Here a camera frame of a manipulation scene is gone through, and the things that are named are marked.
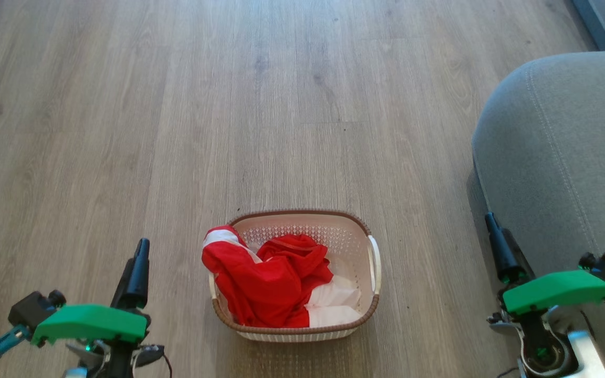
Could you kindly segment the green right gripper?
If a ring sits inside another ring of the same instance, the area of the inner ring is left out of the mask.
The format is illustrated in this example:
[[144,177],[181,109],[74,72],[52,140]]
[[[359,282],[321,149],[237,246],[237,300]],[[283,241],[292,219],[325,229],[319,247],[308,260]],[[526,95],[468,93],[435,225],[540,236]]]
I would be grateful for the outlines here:
[[[527,278],[527,263],[511,230],[502,227],[493,212],[485,215],[485,225],[498,280],[514,284]],[[506,290],[503,302],[515,316],[554,306],[605,303],[605,281],[585,270],[553,272]]]

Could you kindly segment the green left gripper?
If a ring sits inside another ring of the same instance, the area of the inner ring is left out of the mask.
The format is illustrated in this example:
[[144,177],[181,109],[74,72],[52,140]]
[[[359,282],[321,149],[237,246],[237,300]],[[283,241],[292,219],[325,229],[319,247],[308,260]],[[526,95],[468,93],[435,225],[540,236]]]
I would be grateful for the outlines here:
[[128,259],[110,307],[100,304],[64,306],[42,321],[31,344],[55,344],[57,340],[87,339],[139,343],[145,338],[147,319],[142,309],[148,303],[150,241],[141,238]]

